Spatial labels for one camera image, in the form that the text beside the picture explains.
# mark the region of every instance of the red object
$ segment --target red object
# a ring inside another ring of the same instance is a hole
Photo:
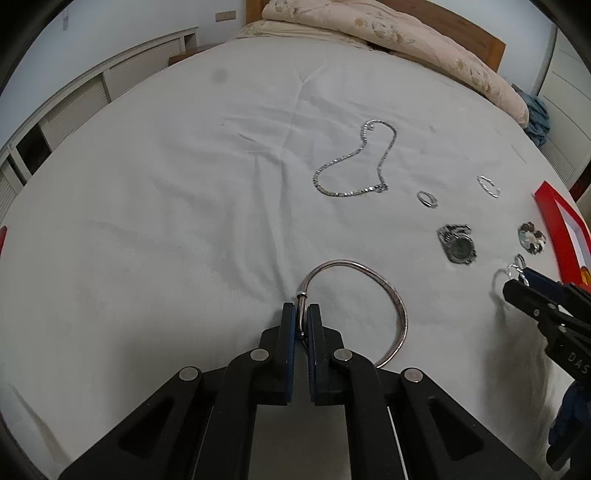
[[[591,288],[583,283],[581,275],[583,266],[591,267],[591,238],[584,220],[546,181],[534,196],[552,239],[562,282],[575,283],[591,291]],[[577,256],[567,223],[574,231],[582,257]]]
[[[0,228],[0,254],[2,253],[2,247],[4,246],[4,239],[6,238],[6,232],[8,232],[8,228],[3,226]]]

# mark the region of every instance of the metal pin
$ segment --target metal pin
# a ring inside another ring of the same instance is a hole
[[[339,348],[338,350],[335,350],[333,355],[337,360],[341,360],[342,362],[348,362],[353,358],[353,352],[351,350],[347,350],[346,348]]]
[[[185,382],[195,380],[199,376],[199,370],[195,367],[185,367],[179,373],[178,377]]]
[[[418,368],[409,368],[404,371],[404,378],[409,382],[419,383],[423,379],[423,372]]]
[[[267,352],[264,348],[257,348],[251,352],[251,358],[255,362],[264,362],[269,358],[269,352]]]

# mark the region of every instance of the wristwatch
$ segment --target wristwatch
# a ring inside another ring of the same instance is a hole
[[[472,229],[467,225],[444,225],[437,230],[437,236],[452,263],[471,264],[476,259],[474,242],[470,238]]]

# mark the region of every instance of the watch face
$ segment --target watch face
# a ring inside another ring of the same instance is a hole
[[[474,242],[467,235],[458,235],[448,244],[450,260],[458,263],[471,263],[475,257]]]

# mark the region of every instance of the chain necklace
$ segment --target chain necklace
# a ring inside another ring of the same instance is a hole
[[[390,145],[388,145],[388,148],[386,149],[386,151],[382,155],[381,160],[378,163],[377,172],[378,172],[379,183],[377,185],[374,185],[373,187],[367,187],[364,189],[353,190],[352,192],[331,192],[330,190],[326,190],[318,182],[318,176],[320,175],[320,173],[322,173],[322,171],[326,170],[328,167],[332,167],[333,165],[336,165],[337,163],[340,163],[343,160],[347,160],[347,158],[351,158],[351,157],[354,157],[355,155],[358,155],[365,148],[365,146],[368,144],[368,130],[373,130],[375,124],[386,125],[386,127],[388,127],[390,130],[392,130],[392,132],[394,133],[392,136],[392,140],[390,142]],[[386,184],[386,182],[384,181],[384,177],[382,176],[382,165],[384,164],[386,157],[390,153],[390,150],[392,150],[392,146],[394,145],[394,142],[396,141],[396,134],[397,134],[396,129],[392,125],[390,125],[389,123],[384,122],[383,120],[369,120],[369,121],[365,122],[363,124],[363,127],[361,128],[361,141],[362,141],[361,146],[357,150],[355,150],[347,155],[343,155],[342,157],[335,158],[334,160],[329,161],[328,163],[325,163],[318,170],[316,170],[314,172],[314,176],[312,177],[312,182],[314,183],[314,187],[316,187],[316,189],[320,193],[323,193],[324,195],[328,195],[329,197],[354,197],[356,195],[363,195],[364,193],[368,193],[368,192],[377,192],[377,193],[385,192],[386,190],[388,190],[388,185]]]

